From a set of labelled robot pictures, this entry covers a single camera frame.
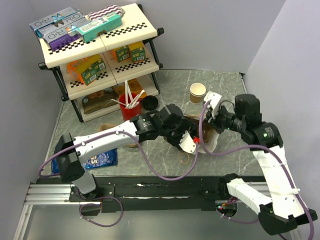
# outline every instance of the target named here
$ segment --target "zigzag patterned item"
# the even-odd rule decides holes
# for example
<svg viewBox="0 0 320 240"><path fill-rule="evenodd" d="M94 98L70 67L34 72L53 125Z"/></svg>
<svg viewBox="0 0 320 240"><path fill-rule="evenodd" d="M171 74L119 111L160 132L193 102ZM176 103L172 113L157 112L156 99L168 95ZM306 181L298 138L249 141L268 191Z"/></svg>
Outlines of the zigzag patterned item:
<svg viewBox="0 0 320 240"><path fill-rule="evenodd" d="M110 5L99 11L90 12L88 14L88 19L92 22L112 12L115 12L120 17L123 17L123 15L126 13L125 10L123 10L121 7L117 5Z"/></svg>

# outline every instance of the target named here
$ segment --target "red clip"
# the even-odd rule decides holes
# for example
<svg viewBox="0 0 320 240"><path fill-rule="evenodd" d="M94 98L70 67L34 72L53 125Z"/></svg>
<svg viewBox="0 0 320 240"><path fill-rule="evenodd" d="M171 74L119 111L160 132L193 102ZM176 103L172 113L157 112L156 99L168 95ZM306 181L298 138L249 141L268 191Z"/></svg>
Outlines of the red clip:
<svg viewBox="0 0 320 240"><path fill-rule="evenodd" d="M199 143L200 143L200 139L199 139L198 137L195 137L195 138L193 139L193 142L199 144Z"/></svg>

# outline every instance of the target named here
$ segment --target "shelf rack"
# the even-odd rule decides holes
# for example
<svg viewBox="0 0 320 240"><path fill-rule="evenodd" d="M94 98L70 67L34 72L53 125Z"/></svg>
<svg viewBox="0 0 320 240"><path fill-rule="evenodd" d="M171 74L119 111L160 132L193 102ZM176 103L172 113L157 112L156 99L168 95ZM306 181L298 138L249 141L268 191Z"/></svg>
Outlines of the shelf rack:
<svg viewBox="0 0 320 240"><path fill-rule="evenodd" d="M164 29L155 29L143 12L141 4L129 4L122 6L125 14L122 17L122 25L114 30L104 33L94 40L85 43L78 39L68 45L52 51L49 45L39 39L42 48L44 62L38 64L41 70L52 71L62 93L62 101L71 101L74 111L80 122L86 122L107 113L118 110L119 105L100 109L91 114L84 114L79 98L88 94L123 83L125 80L137 78L147 95L156 96L160 93L155 71L163 67L159 62L153 39L162 35ZM142 41L149 44L152 54L145 48L146 60L131 62L126 59L117 62L109 50ZM98 72L98 79L85 86L67 73L67 63L100 54L106 68Z"/></svg>

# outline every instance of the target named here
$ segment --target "shelf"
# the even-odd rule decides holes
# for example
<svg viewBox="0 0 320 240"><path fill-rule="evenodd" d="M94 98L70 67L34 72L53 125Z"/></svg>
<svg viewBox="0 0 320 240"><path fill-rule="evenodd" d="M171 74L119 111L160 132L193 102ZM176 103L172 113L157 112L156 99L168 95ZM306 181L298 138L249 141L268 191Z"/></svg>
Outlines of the shelf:
<svg viewBox="0 0 320 240"><path fill-rule="evenodd" d="M145 92L148 96L149 95L156 96L159 94L158 90L156 89L156 87L154 85L154 82L151 80L151 78L148 75L138 77L137 80L139 81L141 87L145 90ZM92 119L101 117L103 115L112 113L112 112L120 109L119 104L116 104L116 105L113 105L113 106L110 106L107 108L100 109L100 110L95 111L90 114L84 114L84 108L82 106L81 99L78 98L76 103L77 103L77 106L81 112L82 119L84 122L90 121Z"/></svg>
<svg viewBox="0 0 320 240"><path fill-rule="evenodd" d="M136 3L122 8L125 11L122 25L100 36L106 51L158 36Z"/></svg>
<svg viewBox="0 0 320 240"><path fill-rule="evenodd" d="M117 84L115 77L113 76L110 67L108 66L108 61L106 60L105 56L101 53L100 56L102 57L104 64L106 65L105 69L98 71L97 73L97 80L90 83L88 86L74 78L67 72L67 65L64 64L60 66L63 79L66 86L66 91L68 93L69 99L74 100L97 91L110 88Z"/></svg>
<svg viewBox="0 0 320 240"><path fill-rule="evenodd" d="M56 51L52 51L49 44L43 38L40 38L39 41L45 64L49 69L106 51L100 37L88 43L79 38Z"/></svg>
<svg viewBox="0 0 320 240"><path fill-rule="evenodd" d="M132 62L131 58L118 62L112 56L111 51L103 53L118 84L123 83L125 80L135 79L159 70L159 66L156 64L148 49L146 47L144 49L146 59L138 62Z"/></svg>

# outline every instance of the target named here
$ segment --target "blue box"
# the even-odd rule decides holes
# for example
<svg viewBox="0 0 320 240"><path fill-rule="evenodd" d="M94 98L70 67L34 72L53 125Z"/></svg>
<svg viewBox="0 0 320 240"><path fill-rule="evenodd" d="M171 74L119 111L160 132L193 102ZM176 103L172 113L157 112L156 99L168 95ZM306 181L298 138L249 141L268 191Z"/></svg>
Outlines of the blue box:
<svg viewBox="0 0 320 240"><path fill-rule="evenodd" d="M90 169L98 169L102 167L115 166L118 164L118 152L117 149L112 149L110 151L106 151L98 154L97 156L92 157L83 166ZM59 169L57 165L56 159L53 159L51 162L51 173L58 174Z"/></svg>
<svg viewBox="0 0 320 240"><path fill-rule="evenodd" d="M84 42L88 43L101 34L121 26L121 24L121 17L115 12L112 12L88 23L87 25L79 27L77 31L82 35Z"/></svg>
<svg viewBox="0 0 320 240"><path fill-rule="evenodd" d="M90 23L85 17L80 18L54 32L48 33L43 39L50 45L53 51L72 43L81 37L76 31L79 27Z"/></svg>
<svg viewBox="0 0 320 240"><path fill-rule="evenodd" d="M66 27L67 25L83 18L84 15L81 12L76 12L74 14L71 14L70 16L65 17L64 19L53 23L53 24L49 24L48 26L45 26L43 28L40 28L38 30L39 34L40 34L40 38L42 38L43 36L50 34L52 32L55 32L63 27Z"/></svg>
<svg viewBox="0 0 320 240"><path fill-rule="evenodd" d="M77 13L79 10L73 9L72 7L67 7L61 11L58 11L54 14L51 14L49 16L46 16L42 19L39 19L38 21L35 21L33 23L30 23L30 27L35 33L37 34L38 37L40 37L39 29L48 26L50 24L56 23L65 17L70 16L71 14Z"/></svg>

